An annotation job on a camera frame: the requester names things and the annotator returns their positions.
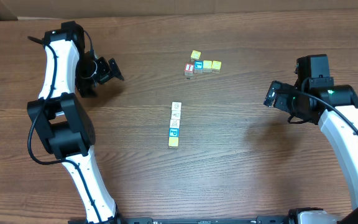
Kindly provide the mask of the white block red base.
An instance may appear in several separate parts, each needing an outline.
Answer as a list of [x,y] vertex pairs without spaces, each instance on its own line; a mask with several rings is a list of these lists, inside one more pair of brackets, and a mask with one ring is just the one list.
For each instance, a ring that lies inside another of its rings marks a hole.
[[171,119],[180,120],[181,111],[180,110],[172,110]]

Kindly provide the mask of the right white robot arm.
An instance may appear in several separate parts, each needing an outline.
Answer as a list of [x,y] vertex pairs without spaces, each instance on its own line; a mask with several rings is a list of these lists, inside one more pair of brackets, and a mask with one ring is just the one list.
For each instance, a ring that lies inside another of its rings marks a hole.
[[296,61],[296,82],[273,81],[264,105],[287,112],[288,123],[313,123],[331,144],[348,185],[352,212],[341,218],[322,208],[294,208],[274,223],[358,223],[358,96],[350,85],[335,85],[326,54]]

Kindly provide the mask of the white block green pattern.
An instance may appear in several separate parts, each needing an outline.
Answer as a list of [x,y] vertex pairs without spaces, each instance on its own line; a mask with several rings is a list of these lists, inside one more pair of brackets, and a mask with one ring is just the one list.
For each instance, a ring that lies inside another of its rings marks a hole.
[[181,102],[172,103],[172,111],[181,111]]

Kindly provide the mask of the white block wavy pattern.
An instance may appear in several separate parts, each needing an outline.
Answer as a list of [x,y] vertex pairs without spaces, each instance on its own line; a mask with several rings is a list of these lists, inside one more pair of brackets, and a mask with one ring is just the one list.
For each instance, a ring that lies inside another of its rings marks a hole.
[[171,119],[170,120],[170,128],[179,128],[180,127],[180,120],[179,119]]

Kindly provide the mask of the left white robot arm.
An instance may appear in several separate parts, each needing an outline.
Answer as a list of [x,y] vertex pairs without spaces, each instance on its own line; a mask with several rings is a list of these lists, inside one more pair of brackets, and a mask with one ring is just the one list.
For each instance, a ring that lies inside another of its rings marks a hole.
[[46,31],[42,39],[29,37],[44,48],[47,65],[37,100],[27,104],[32,122],[27,150],[36,163],[61,164],[67,170],[85,207],[85,223],[126,223],[101,177],[94,126],[78,100],[93,98],[97,85],[124,77],[113,58],[85,50],[89,38],[75,21]]

